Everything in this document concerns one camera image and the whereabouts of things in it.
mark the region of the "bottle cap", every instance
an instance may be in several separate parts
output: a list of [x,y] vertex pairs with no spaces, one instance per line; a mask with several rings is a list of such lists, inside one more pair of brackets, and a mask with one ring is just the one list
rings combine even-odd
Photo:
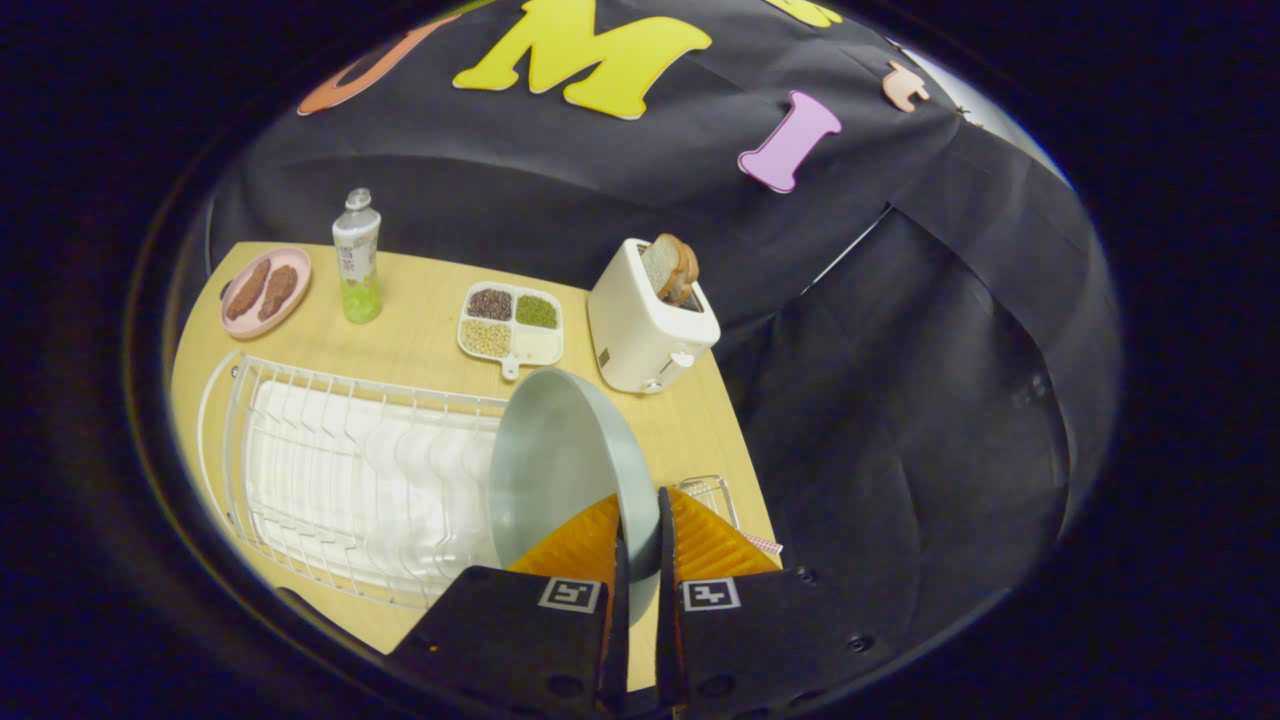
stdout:
[[348,210],[364,210],[369,208],[370,201],[372,201],[372,196],[369,195],[367,187],[357,187],[347,193]]

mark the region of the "plastic bottle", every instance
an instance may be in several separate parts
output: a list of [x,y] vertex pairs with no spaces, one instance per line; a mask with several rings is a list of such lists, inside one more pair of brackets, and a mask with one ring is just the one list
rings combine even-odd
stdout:
[[347,195],[347,211],[333,222],[333,243],[338,246],[338,273],[342,277],[342,313],[352,323],[367,323],[383,310],[378,287],[378,229],[383,217],[369,206],[369,188],[357,187]]

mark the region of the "grain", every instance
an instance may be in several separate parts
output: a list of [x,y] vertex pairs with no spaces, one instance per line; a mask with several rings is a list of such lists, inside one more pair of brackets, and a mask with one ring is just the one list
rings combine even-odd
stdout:
[[489,318],[490,320],[509,320],[511,293],[493,288],[481,290],[467,301],[467,315]]
[[511,328],[483,320],[462,320],[462,347],[476,355],[506,357],[511,352]]
[[521,295],[516,302],[516,322],[522,325],[556,329],[556,306],[541,297]]

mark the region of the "yellow letter m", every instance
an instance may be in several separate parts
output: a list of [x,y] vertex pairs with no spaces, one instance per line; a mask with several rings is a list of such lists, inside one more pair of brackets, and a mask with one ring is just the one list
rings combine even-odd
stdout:
[[599,67],[564,88],[564,100],[617,118],[644,114],[644,95],[672,63],[703,50],[710,36],[675,18],[644,18],[595,35],[595,0],[530,0],[525,17],[480,63],[453,78],[454,87],[507,90],[515,65],[529,58],[529,90],[547,92],[582,68]]

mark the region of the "toast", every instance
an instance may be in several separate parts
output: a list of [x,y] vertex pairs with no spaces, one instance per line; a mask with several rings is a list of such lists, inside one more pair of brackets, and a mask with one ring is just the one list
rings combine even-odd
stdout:
[[698,282],[698,255],[694,255],[694,249],[684,242],[680,243],[680,250],[685,254],[689,269],[685,273],[682,284],[672,292],[673,299],[671,304],[676,307],[684,307],[685,302],[689,302],[689,296],[694,293],[694,283]]
[[663,302],[680,288],[689,272],[689,256],[681,250],[684,243],[671,233],[662,233],[640,255],[645,275],[654,295]]

